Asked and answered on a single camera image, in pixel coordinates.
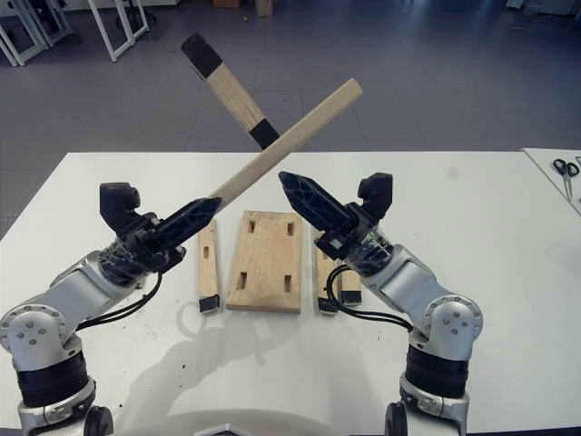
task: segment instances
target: wooden board with slots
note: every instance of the wooden board with slots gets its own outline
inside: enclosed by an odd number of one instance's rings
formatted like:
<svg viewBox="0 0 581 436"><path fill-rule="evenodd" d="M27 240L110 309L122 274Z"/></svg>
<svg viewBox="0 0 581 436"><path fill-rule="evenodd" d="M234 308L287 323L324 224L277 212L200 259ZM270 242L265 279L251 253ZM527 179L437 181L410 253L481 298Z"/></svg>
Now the wooden board with slots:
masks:
<svg viewBox="0 0 581 436"><path fill-rule="evenodd" d="M226 307L300 313L301 218L244 212Z"/></svg>

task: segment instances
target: metal frame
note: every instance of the metal frame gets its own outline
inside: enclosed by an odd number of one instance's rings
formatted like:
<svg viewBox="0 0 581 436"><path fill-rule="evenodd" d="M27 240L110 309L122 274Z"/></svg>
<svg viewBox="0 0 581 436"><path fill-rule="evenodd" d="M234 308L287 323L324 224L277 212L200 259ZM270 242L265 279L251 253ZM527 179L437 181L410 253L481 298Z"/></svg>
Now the metal frame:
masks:
<svg viewBox="0 0 581 436"><path fill-rule="evenodd" d="M5 54L11 66L18 66L18 63L16 62L14 55L4 42L5 38L7 39L8 36L6 35L4 29L2 28L2 25L0 25L0 49L2 49L2 52Z"/></svg>
<svg viewBox="0 0 581 436"><path fill-rule="evenodd" d="M49 34L43 26L43 23L40 21L40 17L38 13L30 4L30 0L15 0L16 2L22 2L24 7L26 8L28 14L32 16L36 26L40 30L40 33L43 36L43 39L52 47L54 44L63 39L65 36L70 35L73 33L71 30L71 26L69 25L68 21L64 17L63 9L58 4L57 0L45 0L48 9L51 11L51 14L54 18L54 21L58 25L59 30L54 32L53 34Z"/></svg>
<svg viewBox="0 0 581 436"><path fill-rule="evenodd" d="M15 7L16 15L18 16L18 18L20 18L20 21L25 27L26 32L32 39L33 45L24 50L22 53L18 52L18 50L16 49L14 44L12 44L12 41L10 41L10 38L8 37L4 28L1 25L0 25L0 37L4 40L4 43L8 48L8 51L10 51L16 63L20 66L25 66L25 63L28 59L38 55L44 50L47 50L48 45L46 44L46 41L43 39L43 36L40 34L38 27L36 27L36 23L30 18L26 11L22 9L23 6L18 2L18 0L12 2L12 4Z"/></svg>
<svg viewBox="0 0 581 436"><path fill-rule="evenodd" d="M103 25L103 20L99 15L99 9L97 8L94 0L88 0L89 6L91 7L91 11L93 12L94 21L97 23L97 27L99 27L99 32L101 32L101 37L103 38L103 42L105 43L105 47L107 47L107 51L109 52L109 56L111 57L111 62L117 62L117 59L121 54L127 51L128 48L135 45L135 40L143 35L145 32L149 32L149 26L147 24L147 18L145 18L145 12L143 11L143 5L141 0L135 0L137 7L139 8L139 14L142 17L143 26L139 28L135 33L133 32L131 26L129 25L129 19L127 18L127 13L125 12L125 7L123 6L123 0L113 0L115 3L115 7L117 8L117 13L119 14L119 18L121 19L121 24L123 26L123 30L125 31L125 36L127 40L119 45L119 47L113 49L111 45L111 40L109 39L109 35L105 30L105 26Z"/></svg>

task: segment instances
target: rectangular slot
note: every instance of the rectangular slot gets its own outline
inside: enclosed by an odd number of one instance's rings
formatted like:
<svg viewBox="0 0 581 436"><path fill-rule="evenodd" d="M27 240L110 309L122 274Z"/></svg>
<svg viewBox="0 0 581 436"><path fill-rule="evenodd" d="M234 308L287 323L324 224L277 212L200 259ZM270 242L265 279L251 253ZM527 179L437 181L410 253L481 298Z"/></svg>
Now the rectangular slot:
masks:
<svg viewBox="0 0 581 436"><path fill-rule="evenodd" d="M244 271L240 271L240 277L238 277L238 283L236 284L236 289L246 289L246 280L248 274Z"/></svg>
<svg viewBox="0 0 581 436"><path fill-rule="evenodd" d="M284 276L284 291L285 292L291 291L291 276L290 275Z"/></svg>

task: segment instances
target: wooden stick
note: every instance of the wooden stick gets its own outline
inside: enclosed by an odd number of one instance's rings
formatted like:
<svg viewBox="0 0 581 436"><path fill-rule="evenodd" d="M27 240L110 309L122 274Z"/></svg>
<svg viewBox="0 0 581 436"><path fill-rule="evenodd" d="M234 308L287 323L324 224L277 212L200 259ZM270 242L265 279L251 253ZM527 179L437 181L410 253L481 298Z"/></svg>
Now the wooden stick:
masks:
<svg viewBox="0 0 581 436"><path fill-rule="evenodd" d="M335 267L337 266L337 262L333 261L327 254L319 250L319 248L313 244L314 256L315 256L315 269L316 269L316 276L317 280L315 282L315 292L314 298L317 302L317 307L319 308L319 312L324 315L336 315L337 314L337 306L335 306L329 298L327 298L327 291L325 291L325 287L327 286L327 278L329 274ZM339 289L337 286L337 280L333 284L333 293L335 297L339 299L337 290Z"/></svg>
<svg viewBox="0 0 581 436"><path fill-rule="evenodd" d="M262 150L280 137L220 55L200 34L190 36L182 44L182 52L228 112Z"/></svg>
<svg viewBox="0 0 581 436"><path fill-rule="evenodd" d="M361 94L362 91L357 81L349 79L337 91L303 116L271 146L247 163L244 168L210 195L210 197L222 199L218 211L250 188L282 159L299 149L329 121L351 106Z"/></svg>
<svg viewBox="0 0 581 436"><path fill-rule="evenodd" d="M264 119L260 107L224 63L216 68L206 82L244 130L249 132Z"/></svg>
<svg viewBox="0 0 581 436"><path fill-rule="evenodd" d="M361 279L353 270L344 271L340 276L340 290L337 299L346 306L361 304Z"/></svg>
<svg viewBox="0 0 581 436"><path fill-rule="evenodd" d="M216 220L198 232L198 302L200 313L220 309L216 268Z"/></svg>

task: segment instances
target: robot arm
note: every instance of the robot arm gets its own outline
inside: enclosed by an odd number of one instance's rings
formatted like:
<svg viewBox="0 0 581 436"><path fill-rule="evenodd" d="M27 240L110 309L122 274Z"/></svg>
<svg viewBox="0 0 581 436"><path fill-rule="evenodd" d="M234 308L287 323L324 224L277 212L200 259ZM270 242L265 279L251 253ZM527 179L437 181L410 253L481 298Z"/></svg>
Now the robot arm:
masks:
<svg viewBox="0 0 581 436"><path fill-rule="evenodd" d="M179 263L185 255L180 244L210 222L220 203L220 198L195 200L158 220L154 213L135 212L140 198L128 183L101 185L101 215L115 230L115 241L86 255L45 293L0 320L0 344L12 354L23 395L18 413L24 436L85 417L95 384L75 332L139 289L150 273L161 275Z"/></svg>
<svg viewBox="0 0 581 436"><path fill-rule="evenodd" d="M363 204L345 206L309 178L292 173L279 177L292 208L322 232L316 245L344 261L368 289L411 320L407 368L399 381L402 401L388 408L386 434L406 435L419 422L425 429L426 418L433 417L455 422L455 433L465 436L468 360L482 330L482 313L469 298L447 291L424 263L381 233L378 223L391 206L392 177L376 173L364 179L358 192Z"/></svg>

